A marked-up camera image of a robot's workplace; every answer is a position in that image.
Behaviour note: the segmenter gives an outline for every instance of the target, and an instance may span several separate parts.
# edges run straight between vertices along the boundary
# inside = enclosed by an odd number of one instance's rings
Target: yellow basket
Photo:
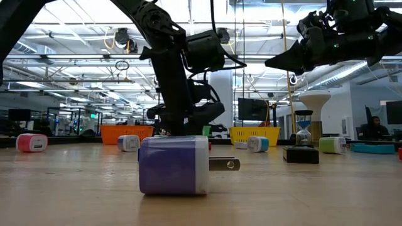
[[[275,147],[278,142],[280,127],[231,127],[229,129],[232,144],[246,143],[251,136],[263,136],[269,140],[269,146]]]

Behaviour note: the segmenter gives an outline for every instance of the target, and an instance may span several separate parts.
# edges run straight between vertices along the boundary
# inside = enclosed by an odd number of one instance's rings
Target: wooden table
[[[1,225],[401,225],[402,162],[396,155],[322,154],[320,164],[286,164],[281,148],[235,156],[240,171],[210,174],[210,194],[148,197],[136,153],[115,146],[0,149]]]

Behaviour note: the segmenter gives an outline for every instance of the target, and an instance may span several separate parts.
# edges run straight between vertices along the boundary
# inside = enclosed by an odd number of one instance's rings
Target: black screen
[[[8,120],[30,121],[31,120],[31,110],[29,110],[29,109],[8,109]]]
[[[239,98],[238,102],[239,120],[265,121],[268,110],[265,101]]]
[[[388,124],[402,124],[402,101],[387,102]]]

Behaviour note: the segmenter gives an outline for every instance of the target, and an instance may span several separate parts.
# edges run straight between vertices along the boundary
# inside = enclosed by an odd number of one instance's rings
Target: robotic claw
[[[0,2],[0,62],[43,5],[51,1],[54,0]],[[144,47],[140,59],[151,59],[164,105],[156,106],[149,115],[159,114],[163,126],[174,136],[188,134],[186,127],[200,127],[221,115],[224,107],[218,100],[195,106],[200,100],[199,90],[193,80],[187,80],[184,71],[185,68],[192,73],[225,69],[225,51],[216,32],[186,37],[185,30],[155,5],[157,0],[111,1],[133,21],[151,47]],[[334,21],[334,25],[330,26],[330,21]],[[382,23],[388,27],[376,32]],[[382,56],[395,55],[402,50],[402,15],[387,7],[374,10],[372,0],[328,0],[326,12],[311,12],[300,20],[297,28],[303,37],[301,42],[297,41],[288,51],[267,60],[267,67],[301,75],[316,66],[346,60],[365,59],[368,65],[373,65]]]

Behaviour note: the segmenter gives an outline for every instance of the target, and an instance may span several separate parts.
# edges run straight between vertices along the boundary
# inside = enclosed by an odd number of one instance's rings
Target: ceiling
[[[206,0],[159,0],[157,3],[169,13],[172,20],[193,35],[211,30],[210,5]],[[377,1],[376,6],[388,5],[399,12],[402,3],[384,3]],[[244,73],[252,75],[251,83],[258,90],[286,90],[286,72],[263,65],[265,55],[277,55],[290,47],[300,38],[296,25],[310,11],[325,10],[325,0],[285,1],[286,39],[283,38],[283,16],[281,1],[273,0],[215,0],[215,21],[218,28],[227,28],[231,40],[224,45],[225,50],[236,55],[260,55],[259,60],[250,60]],[[36,16],[19,43],[30,48],[46,51],[52,54],[126,54],[117,45],[113,45],[114,32],[118,28],[127,28],[131,38],[138,45],[139,53],[147,43],[142,38],[132,21],[109,0],[57,0],[48,3]],[[13,50],[11,54],[20,55],[21,49]],[[116,70],[115,64],[120,59],[110,60],[75,60],[55,59],[53,65],[35,60],[18,60],[8,58],[5,61],[5,79],[45,79],[68,80],[71,78],[86,79],[92,82],[69,83],[47,82],[45,87],[60,89],[94,89],[109,90],[154,90],[155,73],[148,61],[138,59],[127,60],[130,67],[126,71]],[[355,62],[344,62],[332,66],[322,66],[312,72],[305,73],[295,89],[302,89],[313,84],[317,79],[326,76],[342,67],[348,67]],[[243,76],[242,70],[233,71],[234,75]],[[246,90],[254,90],[250,82],[244,83]],[[11,84],[13,88],[21,84]],[[35,88],[22,85],[26,89]],[[121,100],[143,107],[157,103],[154,92],[119,92]],[[250,97],[259,98],[258,94],[250,93]],[[275,99],[281,100],[284,94],[276,94]],[[108,101],[109,97],[100,97],[98,92],[79,94],[97,102]]]

